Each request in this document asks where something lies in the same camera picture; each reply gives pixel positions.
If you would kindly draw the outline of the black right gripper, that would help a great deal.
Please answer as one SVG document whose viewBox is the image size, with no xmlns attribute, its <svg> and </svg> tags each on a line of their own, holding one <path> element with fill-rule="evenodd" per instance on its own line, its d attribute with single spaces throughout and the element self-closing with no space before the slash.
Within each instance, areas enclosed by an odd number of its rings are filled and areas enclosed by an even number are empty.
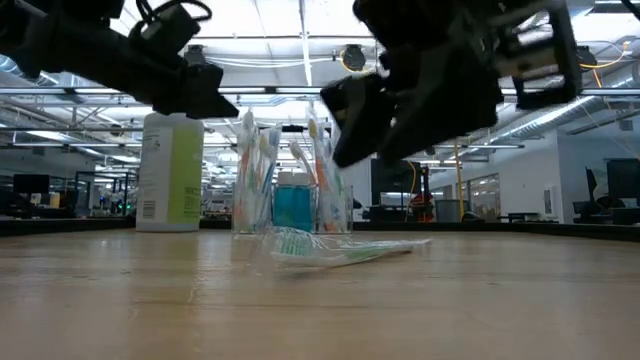
<svg viewBox="0 0 640 360">
<path fill-rule="evenodd" d="M 383 46 L 388 74 L 321 89 L 340 130 L 339 168 L 374 153 L 393 164 L 495 124 L 504 77 L 521 109 L 567 103 L 582 90 L 565 0 L 354 0 L 352 10 Z"/>
</svg>

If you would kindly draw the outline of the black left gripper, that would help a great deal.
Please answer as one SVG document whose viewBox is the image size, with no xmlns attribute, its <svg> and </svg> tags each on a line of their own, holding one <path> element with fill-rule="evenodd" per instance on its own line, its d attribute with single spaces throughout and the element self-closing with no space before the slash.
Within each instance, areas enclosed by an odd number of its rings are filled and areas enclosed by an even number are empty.
<svg viewBox="0 0 640 360">
<path fill-rule="evenodd" d="M 239 110 L 219 93 L 223 70 L 207 62 L 190 65 L 176 53 L 158 54 L 124 36 L 108 36 L 114 86 L 162 114 L 182 113 L 192 119 L 233 118 Z"/>
</svg>

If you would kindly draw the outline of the green toothbrush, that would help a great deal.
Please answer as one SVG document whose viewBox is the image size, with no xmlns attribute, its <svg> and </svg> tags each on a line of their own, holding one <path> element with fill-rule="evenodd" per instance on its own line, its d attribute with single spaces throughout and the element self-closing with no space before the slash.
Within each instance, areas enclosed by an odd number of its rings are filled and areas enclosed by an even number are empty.
<svg viewBox="0 0 640 360">
<path fill-rule="evenodd" d="M 270 227 L 257 238 L 249 265 L 260 274 L 276 269 L 338 268 L 390 256 L 422 254 L 431 243 L 431 238 L 358 240 L 352 233 L 321 234 Z"/>
<path fill-rule="evenodd" d="M 334 146 L 332 142 L 328 143 L 327 151 L 330 170 L 329 179 L 331 183 L 331 214 L 334 227 L 333 232 L 345 233 L 348 231 L 347 196 L 340 169 L 337 167 L 333 159 Z"/>
</svg>

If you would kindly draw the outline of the small blue mouthwash bottle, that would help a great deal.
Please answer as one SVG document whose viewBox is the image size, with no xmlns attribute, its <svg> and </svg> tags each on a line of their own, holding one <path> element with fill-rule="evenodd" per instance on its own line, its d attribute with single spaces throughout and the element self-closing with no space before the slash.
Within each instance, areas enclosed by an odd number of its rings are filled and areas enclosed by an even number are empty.
<svg viewBox="0 0 640 360">
<path fill-rule="evenodd" d="M 313 228 L 313 187 L 307 173 L 294 173 L 294 226 L 311 232 Z"/>
<path fill-rule="evenodd" d="M 294 225 L 294 174 L 291 171 L 278 173 L 274 189 L 273 223 L 280 227 Z"/>
</svg>

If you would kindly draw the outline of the black monitor screen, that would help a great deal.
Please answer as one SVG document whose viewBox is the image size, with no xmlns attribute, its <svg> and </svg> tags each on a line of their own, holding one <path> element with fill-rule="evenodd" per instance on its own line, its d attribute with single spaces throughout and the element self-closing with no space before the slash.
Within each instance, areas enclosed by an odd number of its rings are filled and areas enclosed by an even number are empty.
<svg viewBox="0 0 640 360">
<path fill-rule="evenodd" d="M 421 191 L 421 164 L 399 161 L 386 166 L 381 159 L 371 160 L 371 190 L 377 193 L 419 193 Z"/>
<path fill-rule="evenodd" d="M 606 163 L 609 195 L 619 199 L 640 199 L 640 161 L 612 159 Z"/>
<path fill-rule="evenodd" d="M 13 191 L 20 194 L 48 193 L 50 176 L 46 174 L 14 174 Z"/>
</svg>

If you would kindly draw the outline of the white green wipes canister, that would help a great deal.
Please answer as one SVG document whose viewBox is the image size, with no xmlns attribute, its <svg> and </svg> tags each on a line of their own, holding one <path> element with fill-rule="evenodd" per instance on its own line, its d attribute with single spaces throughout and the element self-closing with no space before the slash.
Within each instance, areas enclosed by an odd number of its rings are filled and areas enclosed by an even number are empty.
<svg viewBox="0 0 640 360">
<path fill-rule="evenodd" d="M 195 232 L 200 227 L 204 125 L 184 114 L 145 117 L 136 230 Z"/>
</svg>

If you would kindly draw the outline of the red and black machine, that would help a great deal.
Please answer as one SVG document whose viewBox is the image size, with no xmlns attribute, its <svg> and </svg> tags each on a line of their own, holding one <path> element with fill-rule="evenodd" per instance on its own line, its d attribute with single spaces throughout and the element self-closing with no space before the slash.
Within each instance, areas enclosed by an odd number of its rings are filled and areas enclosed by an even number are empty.
<svg viewBox="0 0 640 360">
<path fill-rule="evenodd" d="M 428 180 L 429 168 L 419 163 L 410 162 L 412 180 L 409 200 L 405 211 L 405 221 L 412 218 L 412 222 L 429 223 L 434 219 L 433 204 Z"/>
</svg>

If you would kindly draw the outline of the grey bin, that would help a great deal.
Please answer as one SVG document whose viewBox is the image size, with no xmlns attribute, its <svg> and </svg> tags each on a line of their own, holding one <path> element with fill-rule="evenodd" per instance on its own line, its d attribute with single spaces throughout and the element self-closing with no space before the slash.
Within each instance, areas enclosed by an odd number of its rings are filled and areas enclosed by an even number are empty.
<svg viewBox="0 0 640 360">
<path fill-rule="evenodd" d="M 456 199 L 436 200 L 434 209 L 438 223 L 459 223 L 464 214 L 464 208 L 460 207 L 460 201 Z"/>
</svg>

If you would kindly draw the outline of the clear acrylic toothbrush holder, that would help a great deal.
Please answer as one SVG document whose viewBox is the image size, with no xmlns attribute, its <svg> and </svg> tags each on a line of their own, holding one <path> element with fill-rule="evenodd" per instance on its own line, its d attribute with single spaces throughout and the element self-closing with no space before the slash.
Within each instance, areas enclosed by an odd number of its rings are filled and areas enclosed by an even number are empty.
<svg viewBox="0 0 640 360">
<path fill-rule="evenodd" d="M 270 226 L 320 234 L 351 233 L 351 195 L 332 197 L 318 186 L 278 184 L 263 193 L 235 184 L 232 231 L 258 234 Z"/>
</svg>

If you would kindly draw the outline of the black office chair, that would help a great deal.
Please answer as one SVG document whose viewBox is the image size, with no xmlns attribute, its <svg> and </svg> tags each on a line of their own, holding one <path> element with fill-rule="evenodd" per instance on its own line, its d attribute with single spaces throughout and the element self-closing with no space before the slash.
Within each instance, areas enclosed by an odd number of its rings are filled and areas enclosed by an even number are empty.
<svg viewBox="0 0 640 360">
<path fill-rule="evenodd" d="M 576 214 L 575 223 L 586 223 L 596 217 L 604 216 L 605 210 L 597 203 L 594 190 L 597 187 L 597 181 L 594 172 L 590 168 L 585 168 L 587 181 L 588 199 L 586 201 L 574 202 L 573 209 Z"/>
</svg>

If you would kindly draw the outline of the yellow post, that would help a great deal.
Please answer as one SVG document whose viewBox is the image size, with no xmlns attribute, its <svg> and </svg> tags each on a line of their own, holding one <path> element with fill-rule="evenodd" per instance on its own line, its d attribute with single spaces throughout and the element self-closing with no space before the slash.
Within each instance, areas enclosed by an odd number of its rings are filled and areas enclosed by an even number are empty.
<svg viewBox="0 0 640 360">
<path fill-rule="evenodd" d="M 457 140 L 454 141 L 454 161 L 456 167 L 456 177 L 457 177 L 457 198 L 458 198 L 458 212 L 459 212 L 459 220 L 462 222 L 462 218 L 465 213 L 464 199 L 462 194 L 462 177 L 461 177 L 461 163 L 460 163 L 460 155 L 459 155 L 459 145 Z"/>
</svg>

